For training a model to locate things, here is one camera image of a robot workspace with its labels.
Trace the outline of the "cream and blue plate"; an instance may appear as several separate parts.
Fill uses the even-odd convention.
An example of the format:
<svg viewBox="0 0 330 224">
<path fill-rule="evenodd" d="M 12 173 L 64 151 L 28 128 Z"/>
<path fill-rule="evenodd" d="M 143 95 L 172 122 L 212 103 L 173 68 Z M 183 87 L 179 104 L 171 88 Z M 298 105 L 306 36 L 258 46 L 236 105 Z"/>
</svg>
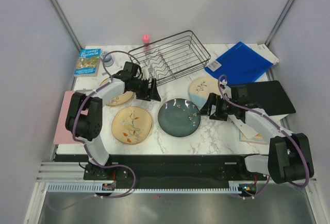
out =
<svg viewBox="0 0 330 224">
<path fill-rule="evenodd" d="M 206 103 L 210 93 L 220 96 L 218 81 L 213 77 L 200 77 L 191 82 L 188 88 L 190 100 L 200 109 Z"/>
</svg>

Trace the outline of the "beige bird plate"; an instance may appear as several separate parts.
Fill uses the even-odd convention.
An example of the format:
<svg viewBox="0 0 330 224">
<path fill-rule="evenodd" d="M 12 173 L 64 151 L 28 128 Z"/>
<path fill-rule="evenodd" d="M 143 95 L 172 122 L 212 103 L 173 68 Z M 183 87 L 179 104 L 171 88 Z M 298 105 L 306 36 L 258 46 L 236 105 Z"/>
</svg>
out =
<svg viewBox="0 0 330 224">
<path fill-rule="evenodd" d="M 112 84 L 102 88 L 96 95 L 102 99 L 103 105 L 118 106 L 133 97 L 132 91 L 125 90 L 125 82 L 119 79 L 113 79 Z"/>
<path fill-rule="evenodd" d="M 112 135 L 124 144 L 139 144 L 149 135 L 153 120 L 149 112 L 141 107 L 126 107 L 114 117 Z"/>
</svg>

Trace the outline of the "dark teal plate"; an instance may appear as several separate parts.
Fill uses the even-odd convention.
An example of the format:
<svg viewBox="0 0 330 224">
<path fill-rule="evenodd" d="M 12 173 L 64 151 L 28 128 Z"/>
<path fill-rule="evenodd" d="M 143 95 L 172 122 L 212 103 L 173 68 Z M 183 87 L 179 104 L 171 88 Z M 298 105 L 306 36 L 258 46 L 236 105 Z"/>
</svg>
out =
<svg viewBox="0 0 330 224">
<path fill-rule="evenodd" d="M 201 123 L 198 107 L 190 100 L 174 98 L 165 102 L 158 111 L 161 129 L 174 137 L 186 137 L 197 131 Z"/>
</svg>

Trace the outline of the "beige bird plate front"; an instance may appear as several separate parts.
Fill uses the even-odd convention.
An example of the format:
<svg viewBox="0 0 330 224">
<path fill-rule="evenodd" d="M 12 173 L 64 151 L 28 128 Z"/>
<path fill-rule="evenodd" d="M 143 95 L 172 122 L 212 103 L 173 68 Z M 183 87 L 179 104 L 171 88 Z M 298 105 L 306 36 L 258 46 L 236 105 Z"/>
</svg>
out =
<svg viewBox="0 0 330 224">
<path fill-rule="evenodd" d="M 114 117 L 112 135 L 124 144 L 139 144 L 149 135 L 153 120 L 149 112 L 141 107 L 126 107 Z"/>
</svg>

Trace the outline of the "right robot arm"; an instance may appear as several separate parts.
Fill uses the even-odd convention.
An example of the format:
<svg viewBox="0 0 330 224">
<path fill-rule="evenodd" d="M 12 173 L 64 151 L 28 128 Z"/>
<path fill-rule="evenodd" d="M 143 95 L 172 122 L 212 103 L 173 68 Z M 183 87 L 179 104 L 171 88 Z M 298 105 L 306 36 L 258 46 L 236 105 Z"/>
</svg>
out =
<svg viewBox="0 0 330 224">
<path fill-rule="evenodd" d="M 303 133 L 293 133 L 279 125 L 273 115 L 287 113 L 293 107 L 287 94 L 274 81 L 246 83 L 241 85 L 219 85 L 219 93 L 210 92 L 199 111 L 213 120 L 226 121 L 233 115 L 252 127 L 269 144 L 267 155 L 245 156 L 244 162 L 236 166 L 237 176 L 249 179 L 254 173 L 270 176 L 277 184 L 290 183 L 299 186 L 297 180 L 304 180 L 306 187 L 314 175 L 314 166 L 308 137 Z"/>
</svg>

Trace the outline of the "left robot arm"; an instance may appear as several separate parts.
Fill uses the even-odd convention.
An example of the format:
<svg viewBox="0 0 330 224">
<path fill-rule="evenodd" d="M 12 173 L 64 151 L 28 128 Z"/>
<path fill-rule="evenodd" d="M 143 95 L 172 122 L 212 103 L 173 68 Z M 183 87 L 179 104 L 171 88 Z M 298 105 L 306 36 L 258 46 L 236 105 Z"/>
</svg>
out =
<svg viewBox="0 0 330 224">
<path fill-rule="evenodd" d="M 115 97 L 133 92 L 136 98 L 146 101 L 161 101 L 156 78 L 143 79 L 140 65 L 125 62 L 124 68 L 109 76 L 106 83 L 86 93 L 74 92 L 71 96 L 65 128 L 74 141 L 83 144 L 95 173 L 101 179 L 109 179 L 113 167 L 107 163 L 109 153 L 101 139 L 103 107 Z"/>
</svg>

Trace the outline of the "blue folder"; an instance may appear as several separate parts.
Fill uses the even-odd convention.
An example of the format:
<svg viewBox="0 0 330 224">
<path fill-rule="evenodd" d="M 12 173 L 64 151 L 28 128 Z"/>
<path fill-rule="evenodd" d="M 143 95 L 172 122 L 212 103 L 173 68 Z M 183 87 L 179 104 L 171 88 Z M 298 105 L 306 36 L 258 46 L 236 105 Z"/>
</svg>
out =
<svg viewBox="0 0 330 224">
<path fill-rule="evenodd" d="M 205 67 L 205 71 L 215 79 L 227 77 L 227 84 L 236 85 L 255 82 L 273 63 L 242 42 L 223 53 Z"/>
</svg>

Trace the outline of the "yellow book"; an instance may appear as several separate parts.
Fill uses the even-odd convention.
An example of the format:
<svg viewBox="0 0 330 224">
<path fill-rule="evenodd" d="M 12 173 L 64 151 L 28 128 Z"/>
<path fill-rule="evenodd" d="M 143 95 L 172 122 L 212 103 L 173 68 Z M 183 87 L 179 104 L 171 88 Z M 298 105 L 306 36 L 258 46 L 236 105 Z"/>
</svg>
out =
<svg viewBox="0 0 330 224">
<path fill-rule="evenodd" d="M 239 132 L 239 141 L 246 142 L 246 143 L 252 143 L 252 144 L 261 144 L 261 145 L 267 145 L 268 143 L 265 142 L 260 134 L 257 134 L 256 136 L 248 139 L 241 131 Z"/>
</svg>

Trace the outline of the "small blue lid jar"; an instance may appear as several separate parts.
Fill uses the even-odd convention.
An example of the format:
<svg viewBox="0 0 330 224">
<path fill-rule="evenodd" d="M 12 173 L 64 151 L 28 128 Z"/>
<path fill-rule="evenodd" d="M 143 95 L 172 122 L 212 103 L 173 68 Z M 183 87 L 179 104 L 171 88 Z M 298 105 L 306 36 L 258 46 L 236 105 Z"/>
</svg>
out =
<svg viewBox="0 0 330 224">
<path fill-rule="evenodd" d="M 113 65 L 113 57 L 108 51 L 101 52 L 101 59 L 103 60 L 105 67 Z"/>
</svg>

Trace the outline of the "pink cap bottle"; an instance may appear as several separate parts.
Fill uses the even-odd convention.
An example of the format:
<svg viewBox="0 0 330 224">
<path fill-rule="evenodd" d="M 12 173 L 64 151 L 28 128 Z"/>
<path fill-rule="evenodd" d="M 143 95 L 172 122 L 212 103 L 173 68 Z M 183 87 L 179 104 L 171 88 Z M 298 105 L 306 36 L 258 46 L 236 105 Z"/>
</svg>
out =
<svg viewBox="0 0 330 224">
<path fill-rule="evenodd" d="M 150 36 L 147 35 L 147 34 L 143 35 L 142 42 L 143 42 L 143 45 L 144 45 L 144 49 L 145 50 L 149 49 L 149 47 L 150 47 Z"/>
</svg>

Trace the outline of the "blue treehouse book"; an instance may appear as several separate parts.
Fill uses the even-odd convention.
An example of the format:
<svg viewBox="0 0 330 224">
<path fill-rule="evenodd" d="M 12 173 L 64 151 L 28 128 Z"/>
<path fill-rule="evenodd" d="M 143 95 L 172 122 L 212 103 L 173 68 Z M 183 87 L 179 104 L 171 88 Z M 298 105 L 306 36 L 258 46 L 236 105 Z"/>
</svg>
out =
<svg viewBox="0 0 330 224">
<path fill-rule="evenodd" d="M 76 63 L 74 77 L 95 77 L 101 61 L 101 49 L 82 49 Z"/>
</svg>

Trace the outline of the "white paper sheets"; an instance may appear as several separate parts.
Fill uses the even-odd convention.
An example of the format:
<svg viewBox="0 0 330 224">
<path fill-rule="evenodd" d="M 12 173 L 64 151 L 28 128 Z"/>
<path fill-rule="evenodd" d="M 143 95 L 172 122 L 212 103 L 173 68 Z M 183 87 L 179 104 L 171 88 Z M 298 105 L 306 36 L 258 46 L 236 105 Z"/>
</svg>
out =
<svg viewBox="0 0 330 224">
<path fill-rule="evenodd" d="M 252 50 L 271 62 L 273 65 L 279 63 L 279 58 L 274 53 L 272 53 L 265 44 L 253 45 Z"/>
</svg>

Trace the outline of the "pink clipboard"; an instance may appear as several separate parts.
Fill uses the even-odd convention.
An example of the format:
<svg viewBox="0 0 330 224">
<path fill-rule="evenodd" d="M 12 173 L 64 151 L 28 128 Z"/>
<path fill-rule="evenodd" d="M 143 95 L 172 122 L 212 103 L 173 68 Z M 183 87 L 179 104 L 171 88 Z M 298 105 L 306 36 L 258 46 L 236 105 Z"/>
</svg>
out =
<svg viewBox="0 0 330 224">
<path fill-rule="evenodd" d="M 73 140 L 71 132 L 65 128 L 65 121 L 67 118 L 71 97 L 74 93 L 75 91 L 66 91 L 64 94 L 53 140 L 55 145 L 78 144 L 78 142 Z"/>
</svg>

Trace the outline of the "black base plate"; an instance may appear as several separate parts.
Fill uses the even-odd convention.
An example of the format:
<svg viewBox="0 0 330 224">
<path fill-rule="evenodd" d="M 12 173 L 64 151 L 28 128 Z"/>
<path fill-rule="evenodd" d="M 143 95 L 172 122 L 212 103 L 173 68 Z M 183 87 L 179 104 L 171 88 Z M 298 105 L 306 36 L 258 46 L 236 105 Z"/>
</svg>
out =
<svg viewBox="0 0 330 224">
<path fill-rule="evenodd" d="M 244 157 L 112 155 L 103 169 L 91 163 L 85 167 L 84 180 L 115 180 L 135 186 L 225 186 L 231 181 L 264 181 L 260 173 L 247 171 Z"/>
</svg>

